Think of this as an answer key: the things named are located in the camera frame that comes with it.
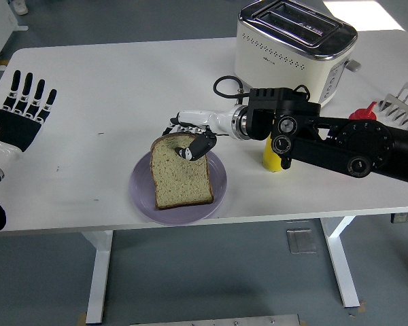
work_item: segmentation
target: toaster vent holes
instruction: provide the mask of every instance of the toaster vent holes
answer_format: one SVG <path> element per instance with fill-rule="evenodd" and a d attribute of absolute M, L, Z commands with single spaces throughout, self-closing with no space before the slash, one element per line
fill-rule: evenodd
<path fill-rule="evenodd" d="M 284 63 L 288 63 L 291 66 L 294 66 L 295 68 L 299 68 L 300 70 L 305 69 L 305 66 L 300 64 L 298 61 L 294 61 L 293 59 L 290 59 L 287 56 L 283 56 L 282 54 L 277 53 L 276 51 L 272 50 L 271 48 L 268 48 L 267 46 L 264 46 L 263 43 L 254 40 L 249 35 L 246 35 L 245 33 L 243 33 L 242 37 L 248 43 L 251 43 L 253 46 L 256 46 L 257 48 L 260 48 L 260 50 L 264 50 L 266 53 L 269 53 L 270 55 L 274 56 L 276 59 L 280 59 L 281 61 L 284 61 Z"/>

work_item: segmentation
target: robotic arm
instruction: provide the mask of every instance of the robotic arm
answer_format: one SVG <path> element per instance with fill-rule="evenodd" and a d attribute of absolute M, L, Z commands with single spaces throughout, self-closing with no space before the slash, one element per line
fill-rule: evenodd
<path fill-rule="evenodd" d="M 271 135 L 272 150 L 284 169 L 295 159 L 352 177 L 374 172 L 408 182 L 406 130 L 375 120 L 320 117 L 320 105 L 309 102 L 308 89 L 302 85 L 294 90 L 253 88 L 247 94 L 222 96 L 238 100 L 248 96 L 248 105 L 238 102 L 224 113 L 181 111 L 171 119 L 165 133 L 178 125 L 199 134 L 188 148 L 176 149 L 181 157 L 197 160 L 205 155 L 216 144 L 218 133 L 239 140 L 264 140 Z M 327 130 L 325 139 L 320 130 Z"/>
<path fill-rule="evenodd" d="M 56 90 L 50 91 L 44 105 L 41 105 L 45 81 L 39 80 L 33 100 L 29 103 L 33 74 L 28 73 L 20 98 L 21 72 L 15 71 L 11 90 L 0 108 L 0 181 L 5 171 L 22 157 L 29 145 L 35 139 L 43 123 L 50 114 L 51 106 L 56 98 Z M 6 214 L 0 206 L 0 230 L 6 225 Z"/>

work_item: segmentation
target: toaster slot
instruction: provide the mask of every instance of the toaster slot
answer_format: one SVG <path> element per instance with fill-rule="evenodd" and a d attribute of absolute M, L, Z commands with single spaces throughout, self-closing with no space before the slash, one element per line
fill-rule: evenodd
<path fill-rule="evenodd" d="M 257 17 L 267 26 L 312 46 L 339 27 L 336 22 L 311 14 L 285 1 Z"/>

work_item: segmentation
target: toast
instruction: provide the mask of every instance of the toast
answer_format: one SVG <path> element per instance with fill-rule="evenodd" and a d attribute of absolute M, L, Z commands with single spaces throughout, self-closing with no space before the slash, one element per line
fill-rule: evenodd
<path fill-rule="evenodd" d="M 176 147 L 188 147 L 195 136 L 175 132 L 155 140 L 151 146 L 151 174 L 156 186 L 156 208 L 211 204 L 214 201 L 209 179 L 207 155 L 187 161 L 177 155 Z"/>

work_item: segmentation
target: yellow bottle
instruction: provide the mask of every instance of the yellow bottle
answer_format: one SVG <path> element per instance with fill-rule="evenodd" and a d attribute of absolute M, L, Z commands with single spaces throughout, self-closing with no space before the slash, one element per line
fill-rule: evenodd
<path fill-rule="evenodd" d="M 271 172 L 277 172 L 282 170 L 281 158 L 274 153 L 271 146 L 271 136 L 267 137 L 265 152 L 263 153 L 262 165 L 265 169 Z"/>

